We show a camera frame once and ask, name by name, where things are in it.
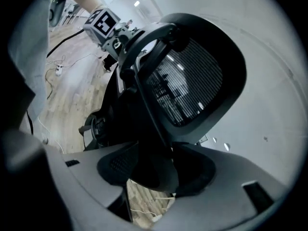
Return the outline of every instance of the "ceiling light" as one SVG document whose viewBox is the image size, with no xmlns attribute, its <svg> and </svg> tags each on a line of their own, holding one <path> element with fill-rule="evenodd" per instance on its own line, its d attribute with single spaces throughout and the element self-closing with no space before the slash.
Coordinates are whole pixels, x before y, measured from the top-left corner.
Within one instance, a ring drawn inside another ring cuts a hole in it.
<svg viewBox="0 0 308 231">
<path fill-rule="evenodd" d="M 180 70 L 184 70 L 184 68 L 180 65 L 180 64 L 177 64 L 177 66 L 178 66 L 178 68 L 180 69 Z"/>
<path fill-rule="evenodd" d="M 204 106 L 203 106 L 203 104 L 202 103 L 198 103 L 198 105 L 199 105 L 199 107 L 203 110 L 204 109 Z"/>
<path fill-rule="evenodd" d="M 224 143 L 224 146 L 225 146 L 225 148 L 226 148 L 227 151 L 230 150 L 230 145 L 229 145 L 229 144 Z"/>
<path fill-rule="evenodd" d="M 174 62 L 174 59 L 171 56 L 167 55 L 167 58 Z"/>
</svg>

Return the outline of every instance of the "white power strip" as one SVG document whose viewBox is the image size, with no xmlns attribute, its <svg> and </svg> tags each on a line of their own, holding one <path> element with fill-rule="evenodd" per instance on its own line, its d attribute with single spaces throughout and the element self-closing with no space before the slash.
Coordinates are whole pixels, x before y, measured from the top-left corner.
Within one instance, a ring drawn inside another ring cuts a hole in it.
<svg viewBox="0 0 308 231">
<path fill-rule="evenodd" d="M 56 76 L 60 76 L 61 75 L 62 69 L 63 69 L 63 65 L 62 64 L 58 64 L 57 68 L 56 68 Z"/>
</svg>

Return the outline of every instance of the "light wood plank floor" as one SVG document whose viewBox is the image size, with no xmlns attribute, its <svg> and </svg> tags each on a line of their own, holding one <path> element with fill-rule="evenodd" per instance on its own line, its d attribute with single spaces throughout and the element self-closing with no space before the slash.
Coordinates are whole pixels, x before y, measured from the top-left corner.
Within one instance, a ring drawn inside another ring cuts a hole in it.
<svg viewBox="0 0 308 231">
<path fill-rule="evenodd" d="M 78 31 L 78 28 L 70 25 L 51 32 L 49 50 Z M 101 107 L 111 73 L 103 69 L 102 59 L 107 53 L 98 49 L 84 32 L 63 43 L 50 55 L 46 62 L 46 71 L 55 68 L 52 61 L 61 60 L 64 55 L 62 74 L 56 76 L 55 70 L 47 73 L 47 79 L 52 83 L 53 91 L 39 118 L 62 146 L 64 153 L 76 153 L 84 149 L 78 128 L 84 124 L 91 112 Z M 82 57 L 85 58 L 68 67 Z M 46 87 L 49 94 L 51 87 L 48 83 Z M 60 149 L 51 138 L 50 144 Z M 155 192 L 128 181 L 128 198 L 133 210 L 151 211 L 156 215 L 164 214 L 169 200 L 157 198 L 166 197 L 168 196 L 164 193 Z M 132 215 L 134 223 L 140 227 L 150 228 L 153 225 L 154 214 L 132 211 Z"/>
</svg>

